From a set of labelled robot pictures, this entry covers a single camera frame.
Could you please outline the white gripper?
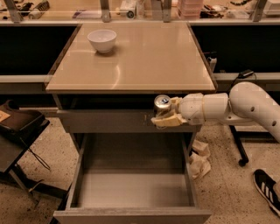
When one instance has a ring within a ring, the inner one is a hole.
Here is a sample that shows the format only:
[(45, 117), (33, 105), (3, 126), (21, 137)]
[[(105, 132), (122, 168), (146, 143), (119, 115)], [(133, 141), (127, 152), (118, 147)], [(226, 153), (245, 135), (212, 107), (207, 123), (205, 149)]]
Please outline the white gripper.
[(183, 123), (190, 125), (203, 124), (205, 119), (202, 111), (203, 94), (188, 94), (184, 98), (172, 97), (171, 109), (179, 111), (179, 114), (172, 114), (163, 117), (153, 117), (152, 123), (158, 127), (177, 127)]

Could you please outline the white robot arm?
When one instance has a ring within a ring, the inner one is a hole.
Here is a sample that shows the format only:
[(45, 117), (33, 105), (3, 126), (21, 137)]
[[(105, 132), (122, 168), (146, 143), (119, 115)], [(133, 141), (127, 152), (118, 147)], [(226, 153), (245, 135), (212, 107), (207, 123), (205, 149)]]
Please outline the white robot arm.
[(196, 93), (173, 98), (161, 94), (154, 106), (156, 115), (151, 121), (157, 127), (201, 125), (205, 121), (237, 126), (255, 122), (280, 142), (280, 106), (252, 82), (235, 84), (229, 94)]

